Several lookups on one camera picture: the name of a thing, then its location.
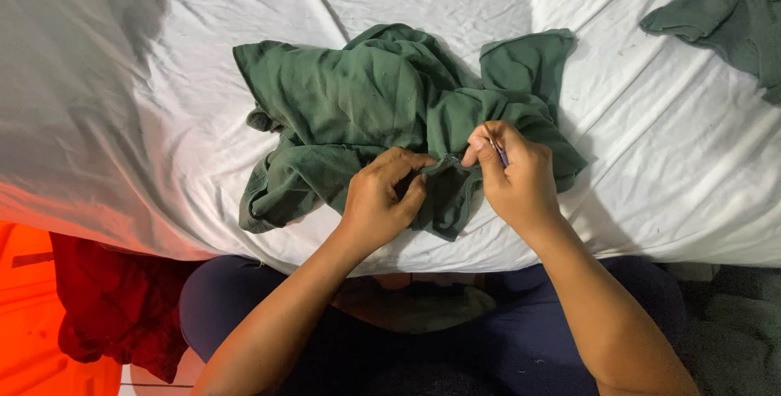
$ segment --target bed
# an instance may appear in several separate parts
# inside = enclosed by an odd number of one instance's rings
[[[570,28],[560,127],[590,165],[561,210],[598,257],[781,266],[781,108],[713,52],[637,26],[670,0],[0,0],[0,218],[174,259],[291,272],[339,215],[238,228],[276,145],[231,47],[341,48],[379,22],[476,72],[486,42]],[[536,256],[480,193],[454,243],[405,231],[354,275],[513,270]]]

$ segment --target scissors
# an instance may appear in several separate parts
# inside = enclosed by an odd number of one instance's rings
[[[499,142],[497,142],[496,137],[493,136],[493,132],[491,132],[491,128],[488,127],[488,123],[483,122],[483,127],[486,128],[486,132],[488,132],[488,141],[491,142],[491,146],[493,146],[493,149],[495,149],[496,153],[498,153],[499,156],[502,158],[502,164],[504,164],[504,167],[509,166],[510,161],[507,160],[507,154],[499,146]]]

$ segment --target left hand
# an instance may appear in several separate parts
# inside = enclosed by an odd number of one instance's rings
[[[411,171],[435,163],[430,155],[398,146],[380,154],[350,180],[345,213],[334,235],[363,258],[393,241],[418,214],[427,175],[417,175],[401,200],[394,186]]]

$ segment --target red cloth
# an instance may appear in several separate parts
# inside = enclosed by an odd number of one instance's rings
[[[110,251],[87,239],[49,235],[57,295],[65,308],[60,350],[79,362],[110,356],[173,382],[188,348],[179,296],[202,262]]]

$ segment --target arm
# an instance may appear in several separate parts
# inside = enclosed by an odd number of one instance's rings
[[[399,200],[394,186],[429,155],[392,148],[350,181],[337,229],[220,344],[191,394],[270,394],[284,381],[341,282],[412,221],[425,198],[425,176]]]
[[[589,254],[561,215],[551,149],[507,122],[489,122],[505,169],[479,126],[463,164],[477,160],[491,207],[529,244],[551,277],[583,363],[603,396],[698,395],[672,346],[632,295]]]

